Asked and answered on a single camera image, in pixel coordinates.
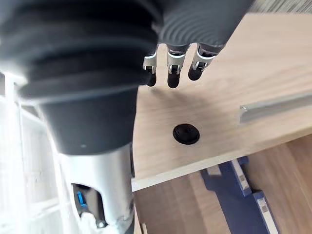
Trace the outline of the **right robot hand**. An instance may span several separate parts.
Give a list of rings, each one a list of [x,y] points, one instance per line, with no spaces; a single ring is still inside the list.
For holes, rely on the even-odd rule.
[[[134,231],[131,179],[137,92],[160,43],[218,54],[251,0],[3,0],[0,69],[26,78],[67,162],[72,202],[96,233]]]

